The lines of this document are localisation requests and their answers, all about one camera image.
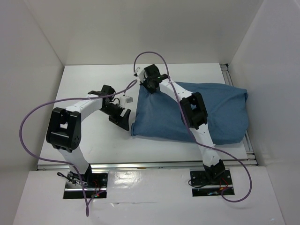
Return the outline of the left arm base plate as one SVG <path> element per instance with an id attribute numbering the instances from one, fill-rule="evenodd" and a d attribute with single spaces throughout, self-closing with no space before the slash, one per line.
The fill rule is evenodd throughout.
<path id="1" fill-rule="evenodd" d="M 63 178 L 66 179 L 65 189 L 73 190 L 73 189 L 81 189 L 82 183 L 77 174 L 73 172 L 68 172 L 67 175 L 62 175 Z M 107 187 L 108 182 L 108 173 L 92 173 L 87 172 L 86 174 L 82 174 L 83 187 L 88 191 L 96 191 L 101 190 Z"/>

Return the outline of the blue pillowcase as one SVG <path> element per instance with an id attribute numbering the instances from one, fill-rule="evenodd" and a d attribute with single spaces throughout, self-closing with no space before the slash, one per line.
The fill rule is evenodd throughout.
<path id="1" fill-rule="evenodd" d="M 235 144 L 242 141 L 249 125 L 246 89 L 219 83 L 178 84 L 192 93 L 199 92 L 202 95 L 214 144 Z M 181 120 L 180 109 L 175 100 L 160 91 L 151 94 L 144 87 L 139 89 L 131 135 L 193 142 Z"/>

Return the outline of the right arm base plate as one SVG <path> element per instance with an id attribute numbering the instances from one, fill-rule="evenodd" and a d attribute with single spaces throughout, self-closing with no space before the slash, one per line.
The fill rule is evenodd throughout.
<path id="1" fill-rule="evenodd" d="M 204 185 L 232 185 L 233 181 L 229 170 L 225 170 L 217 178 L 210 179 L 206 175 L 206 172 L 201 171 L 190 171 L 190 184 L 192 186 L 204 186 Z"/>

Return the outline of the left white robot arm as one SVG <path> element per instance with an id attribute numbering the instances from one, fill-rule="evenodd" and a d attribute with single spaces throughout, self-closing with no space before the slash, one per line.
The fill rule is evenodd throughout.
<path id="1" fill-rule="evenodd" d="M 108 119 L 118 127 L 129 130 L 131 110 L 124 107 L 126 96 L 114 103 L 115 90 L 104 85 L 100 91 L 90 91 L 87 100 L 81 100 L 67 108 L 56 107 L 52 110 L 46 141 L 71 163 L 71 177 L 82 186 L 92 183 L 92 168 L 80 149 L 82 122 L 95 111 L 108 115 Z"/>

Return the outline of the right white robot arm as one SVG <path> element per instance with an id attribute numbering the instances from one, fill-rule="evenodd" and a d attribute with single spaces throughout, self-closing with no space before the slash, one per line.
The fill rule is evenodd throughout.
<path id="1" fill-rule="evenodd" d="M 153 94 L 160 91 L 179 103 L 182 121 L 188 127 L 192 138 L 199 143 L 202 163 L 205 170 L 205 180 L 214 184 L 225 172 L 224 163 L 217 153 L 215 144 L 208 128 L 208 113 L 202 95 L 190 92 L 173 81 L 167 74 L 161 74 L 154 64 L 145 68 L 138 67 L 134 76 L 140 80 L 140 85 Z"/>

